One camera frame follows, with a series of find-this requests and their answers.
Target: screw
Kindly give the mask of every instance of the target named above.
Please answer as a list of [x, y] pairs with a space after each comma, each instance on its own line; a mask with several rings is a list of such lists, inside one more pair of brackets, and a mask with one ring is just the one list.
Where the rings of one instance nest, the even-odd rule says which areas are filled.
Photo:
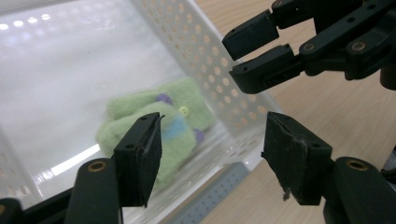
[[362, 51], [366, 48], [366, 44], [364, 42], [358, 41], [352, 45], [353, 51]]
[[354, 170], [359, 170], [359, 171], [366, 171], [369, 169], [369, 167], [366, 164], [362, 163], [361, 161], [349, 160], [346, 162], [346, 165]]
[[0, 216], [6, 211], [6, 206], [3, 204], [0, 204]]
[[88, 171], [99, 172], [104, 170], [105, 168], [106, 168], [106, 163], [104, 161], [96, 161], [94, 163], [91, 163], [90, 166], [88, 166]]
[[274, 7], [279, 7], [280, 5], [282, 5], [282, 0], [276, 0], [275, 2], [274, 2]]
[[305, 51], [310, 51], [312, 49], [314, 49], [314, 45], [313, 44], [306, 44], [303, 47], [303, 50], [305, 50]]

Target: table surface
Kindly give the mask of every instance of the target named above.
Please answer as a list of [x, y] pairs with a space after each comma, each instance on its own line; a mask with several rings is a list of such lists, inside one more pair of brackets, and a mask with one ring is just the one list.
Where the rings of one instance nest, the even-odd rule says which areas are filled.
[[[219, 31], [228, 31], [271, 7], [272, 0], [196, 0]], [[280, 38], [245, 59], [289, 43], [294, 53], [315, 35], [312, 21], [280, 31]], [[270, 90], [285, 114], [333, 147], [332, 158], [356, 157], [381, 168], [396, 144], [396, 91], [386, 90], [375, 73], [346, 81], [343, 73], [301, 74]], [[203, 223], [324, 223], [320, 206], [282, 199], [282, 189], [266, 161], [222, 201]]]

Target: green plush toy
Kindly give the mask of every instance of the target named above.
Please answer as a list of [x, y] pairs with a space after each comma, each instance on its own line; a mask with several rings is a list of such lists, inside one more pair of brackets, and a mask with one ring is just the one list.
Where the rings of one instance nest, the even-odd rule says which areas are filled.
[[204, 130], [213, 122], [213, 115], [192, 78], [114, 99], [107, 109], [111, 119], [99, 129], [96, 140], [108, 157], [137, 119], [153, 112], [165, 115], [161, 125], [163, 157], [156, 188], [172, 181], [181, 163], [204, 141]]

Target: transparent plastic box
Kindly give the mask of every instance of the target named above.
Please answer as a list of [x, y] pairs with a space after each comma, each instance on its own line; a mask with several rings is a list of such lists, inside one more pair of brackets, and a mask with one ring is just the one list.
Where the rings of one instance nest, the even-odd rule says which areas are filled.
[[260, 162], [267, 93], [246, 95], [237, 64], [194, 1], [2, 1], [0, 5], [0, 198], [24, 208], [73, 187], [78, 167], [104, 157], [95, 134], [106, 103], [181, 77], [199, 84], [216, 122], [205, 142], [148, 208], [125, 222], [158, 222], [227, 164]]

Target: purple fabric patch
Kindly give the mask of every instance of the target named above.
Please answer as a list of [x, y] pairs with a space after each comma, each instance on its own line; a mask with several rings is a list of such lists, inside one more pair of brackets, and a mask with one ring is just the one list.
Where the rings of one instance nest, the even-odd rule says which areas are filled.
[[194, 129], [194, 132], [195, 132], [195, 139], [197, 141], [197, 144], [204, 142], [204, 140], [205, 140], [204, 132], [202, 132], [199, 129]]
[[173, 105], [172, 99], [165, 93], [158, 94], [157, 98], [155, 98], [155, 99], [157, 100], [157, 102], [162, 101], [166, 104]]

